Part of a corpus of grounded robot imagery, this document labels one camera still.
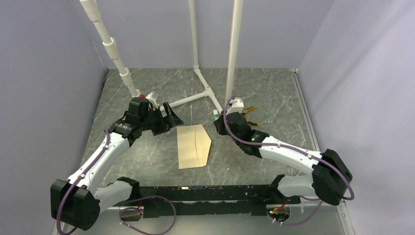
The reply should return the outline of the tan paper envelope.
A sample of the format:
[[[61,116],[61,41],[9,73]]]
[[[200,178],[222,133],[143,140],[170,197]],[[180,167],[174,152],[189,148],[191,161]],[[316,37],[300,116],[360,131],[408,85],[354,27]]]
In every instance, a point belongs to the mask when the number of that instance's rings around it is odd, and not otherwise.
[[[211,139],[203,125],[177,128],[179,169],[204,167],[207,165]]]

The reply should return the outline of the white green glue stick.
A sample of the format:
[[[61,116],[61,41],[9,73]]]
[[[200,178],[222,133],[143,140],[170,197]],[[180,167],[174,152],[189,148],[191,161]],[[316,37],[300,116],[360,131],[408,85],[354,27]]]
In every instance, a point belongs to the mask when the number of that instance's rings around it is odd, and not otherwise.
[[[213,110],[213,117],[214,117],[214,120],[218,120],[219,119],[220,114],[219,114],[218,110]]]

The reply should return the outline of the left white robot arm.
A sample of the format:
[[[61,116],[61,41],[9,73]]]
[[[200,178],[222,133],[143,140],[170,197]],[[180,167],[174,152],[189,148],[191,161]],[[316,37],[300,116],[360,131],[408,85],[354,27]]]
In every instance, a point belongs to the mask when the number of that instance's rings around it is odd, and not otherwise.
[[[61,223],[76,229],[90,229],[99,215],[118,203],[133,206],[140,201],[139,182],[121,177],[109,186],[100,188],[110,168],[142,133],[154,136],[170,131],[184,122],[172,111],[167,102],[162,111],[145,97],[134,97],[123,116],[104,131],[105,138],[88,160],[65,180],[57,179],[50,188],[51,216],[63,235]]]

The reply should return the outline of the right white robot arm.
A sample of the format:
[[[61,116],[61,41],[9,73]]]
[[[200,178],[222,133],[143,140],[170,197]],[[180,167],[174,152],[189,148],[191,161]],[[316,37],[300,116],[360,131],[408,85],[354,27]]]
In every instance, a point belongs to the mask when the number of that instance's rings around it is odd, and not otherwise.
[[[315,196],[333,206],[342,200],[354,199],[350,185],[353,176],[336,151],[319,152],[287,144],[253,129],[240,113],[221,115],[213,123],[218,134],[230,136],[245,154],[277,161],[303,173],[302,176],[277,176],[275,187],[269,191],[275,203],[291,196]]]

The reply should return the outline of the yellow handled pliers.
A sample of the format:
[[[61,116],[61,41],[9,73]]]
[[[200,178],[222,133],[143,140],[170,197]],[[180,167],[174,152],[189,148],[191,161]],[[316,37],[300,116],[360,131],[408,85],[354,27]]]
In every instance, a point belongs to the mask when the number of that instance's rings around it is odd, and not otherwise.
[[[252,112],[255,109],[257,109],[257,107],[256,106],[252,106],[252,107],[249,107],[249,108],[245,109],[241,113],[241,115],[245,118],[246,122],[249,125],[251,125],[251,126],[259,126],[261,124],[260,122],[256,122],[256,121],[252,120],[252,118],[251,118],[251,116],[249,114],[250,112]]]

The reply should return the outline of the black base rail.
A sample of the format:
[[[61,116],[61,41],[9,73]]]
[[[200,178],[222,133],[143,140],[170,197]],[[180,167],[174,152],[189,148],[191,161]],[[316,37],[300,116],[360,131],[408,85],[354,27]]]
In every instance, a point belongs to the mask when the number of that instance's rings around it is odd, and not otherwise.
[[[272,206],[300,203],[285,197],[275,185],[140,187],[117,206],[141,206],[144,218],[170,215],[248,214],[263,216]]]

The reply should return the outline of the white PVC pipe frame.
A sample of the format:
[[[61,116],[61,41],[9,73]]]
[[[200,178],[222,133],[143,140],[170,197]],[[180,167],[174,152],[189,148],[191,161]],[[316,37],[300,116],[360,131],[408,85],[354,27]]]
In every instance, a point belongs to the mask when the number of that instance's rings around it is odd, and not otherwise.
[[[143,91],[133,82],[130,70],[132,67],[189,67],[197,80],[201,82],[203,89],[196,94],[170,103],[170,106],[177,107],[207,97],[219,113],[226,114],[231,98],[225,97],[224,100],[218,98],[200,67],[195,1],[155,0],[150,3],[154,7],[145,12],[150,22],[160,21],[162,18],[169,19],[171,16],[184,16],[185,22],[173,20],[167,26],[157,26],[153,23],[149,28],[150,35],[148,36],[152,42],[133,45],[126,38],[118,41],[108,31],[96,0],[80,1],[83,11],[97,33],[100,46],[108,56],[104,62],[110,62],[118,70],[118,75],[132,97],[139,96]]]

